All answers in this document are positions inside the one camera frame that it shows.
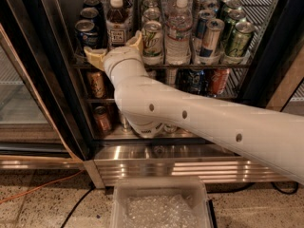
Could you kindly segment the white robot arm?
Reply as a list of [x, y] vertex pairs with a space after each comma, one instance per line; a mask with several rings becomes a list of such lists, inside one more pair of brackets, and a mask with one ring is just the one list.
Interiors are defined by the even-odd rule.
[[105, 72], [117, 107], [141, 136], [172, 124], [304, 183], [303, 116], [194, 95], [150, 78], [140, 32], [125, 47], [84, 52]]

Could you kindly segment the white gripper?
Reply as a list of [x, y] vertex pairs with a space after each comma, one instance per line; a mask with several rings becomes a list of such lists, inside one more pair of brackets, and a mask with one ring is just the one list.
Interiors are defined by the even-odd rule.
[[135, 35], [126, 42], [126, 45], [127, 47], [116, 47], [108, 53], [104, 48], [93, 49], [91, 47], [84, 47], [84, 52], [87, 61], [106, 74], [110, 74], [115, 65], [126, 60], [135, 60], [143, 65], [140, 54], [143, 52], [142, 33], [137, 30]]

